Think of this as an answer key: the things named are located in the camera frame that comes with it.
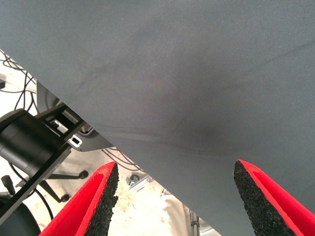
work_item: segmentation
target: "floor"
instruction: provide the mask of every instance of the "floor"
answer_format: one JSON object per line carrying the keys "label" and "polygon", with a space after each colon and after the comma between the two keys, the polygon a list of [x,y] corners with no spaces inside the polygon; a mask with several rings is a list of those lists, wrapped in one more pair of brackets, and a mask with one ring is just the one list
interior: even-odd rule
{"label": "floor", "polygon": [[[24,77],[25,76],[21,71],[0,64],[0,79],[6,81],[6,87],[3,90],[22,90],[24,87]],[[28,90],[35,92],[35,84],[30,83],[28,85]],[[0,117],[13,110],[19,96],[20,93],[0,92]],[[26,94],[25,99],[26,107],[28,107],[31,102],[29,93]],[[22,106],[23,102],[21,101],[18,104],[18,108],[21,108]],[[34,106],[30,109],[30,113],[33,115],[36,114]],[[122,155],[118,151],[110,151],[122,158]],[[77,152],[73,150],[67,159],[57,168],[55,173],[76,175],[83,170],[87,170],[92,174],[98,167],[110,161],[112,160],[101,150],[90,152]],[[113,209],[114,214],[108,235],[184,236],[182,232],[186,231],[188,235],[191,235],[191,232],[188,233],[188,231],[190,231],[189,210],[174,196],[170,194],[163,195],[162,192],[164,188],[155,180],[146,184],[139,192],[129,191],[129,185],[127,184],[126,178],[130,177],[131,174],[138,175],[140,179],[147,175],[140,171],[131,172],[119,166],[120,181],[116,192],[119,199]],[[3,175],[10,175],[14,184],[17,184],[20,181],[10,169],[8,163],[3,158],[0,158],[0,176]],[[59,196],[62,196],[65,193],[73,196],[85,181],[86,179],[48,180],[49,184]],[[46,198],[53,214],[58,214],[65,203],[57,203],[40,187],[38,189]],[[0,184],[0,192],[4,191],[6,191],[6,189]],[[48,211],[40,198],[36,194],[33,194],[31,197],[24,200],[24,203],[33,213],[41,230],[44,229],[49,224],[50,218]],[[177,207],[183,209],[180,214],[176,211]],[[173,219],[174,214],[177,214],[175,221]],[[200,220],[200,224],[201,236],[220,236],[202,220]]]}

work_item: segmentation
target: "black rubber foam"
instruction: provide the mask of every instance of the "black rubber foam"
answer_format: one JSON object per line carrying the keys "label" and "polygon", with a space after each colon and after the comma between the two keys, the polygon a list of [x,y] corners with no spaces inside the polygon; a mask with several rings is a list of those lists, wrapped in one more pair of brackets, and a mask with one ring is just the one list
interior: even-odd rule
{"label": "black rubber foam", "polygon": [[295,236],[276,208],[265,198],[240,161],[236,161],[234,181],[257,236]]}
{"label": "black rubber foam", "polygon": [[107,236],[109,223],[113,215],[113,207],[115,206],[118,197],[114,196],[118,185],[118,168],[114,166],[111,175],[109,176],[106,190],[104,191],[101,200],[98,203],[95,214],[91,219],[91,223],[85,233],[85,236]]}

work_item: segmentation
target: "chair leg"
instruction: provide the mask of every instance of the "chair leg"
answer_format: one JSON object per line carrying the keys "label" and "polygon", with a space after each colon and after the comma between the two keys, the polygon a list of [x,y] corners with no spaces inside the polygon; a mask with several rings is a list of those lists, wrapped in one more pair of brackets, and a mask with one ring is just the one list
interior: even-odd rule
{"label": "chair leg", "polygon": [[50,195],[55,199],[58,203],[64,203],[70,199],[70,196],[68,194],[64,194],[61,198],[58,197],[58,195],[55,193],[55,191],[50,187],[50,185],[46,181],[42,181],[39,183],[39,185]]}
{"label": "chair leg", "polygon": [[87,171],[82,171],[78,176],[51,174],[48,179],[84,179],[88,176]]}

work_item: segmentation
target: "red foam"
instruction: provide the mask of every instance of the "red foam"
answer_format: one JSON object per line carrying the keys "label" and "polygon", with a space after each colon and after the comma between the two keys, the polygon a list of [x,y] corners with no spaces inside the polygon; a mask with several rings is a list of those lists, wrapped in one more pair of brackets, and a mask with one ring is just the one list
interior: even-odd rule
{"label": "red foam", "polygon": [[40,236],[83,236],[94,216],[115,164],[111,162],[100,167]]}
{"label": "red foam", "polygon": [[315,236],[315,215],[286,192],[257,166],[239,160],[264,193],[266,199],[277,209],[285,223],[297,236]]}

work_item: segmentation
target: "gray fabric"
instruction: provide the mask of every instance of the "gray fabric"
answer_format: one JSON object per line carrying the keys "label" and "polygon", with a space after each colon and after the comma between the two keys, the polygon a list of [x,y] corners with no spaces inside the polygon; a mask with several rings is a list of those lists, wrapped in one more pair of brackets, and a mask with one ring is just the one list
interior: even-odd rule
{"label": "gray fabric", "polygon": [[0,1],[0,48],[224,236],[243,158],[315,212],[312,0]]}

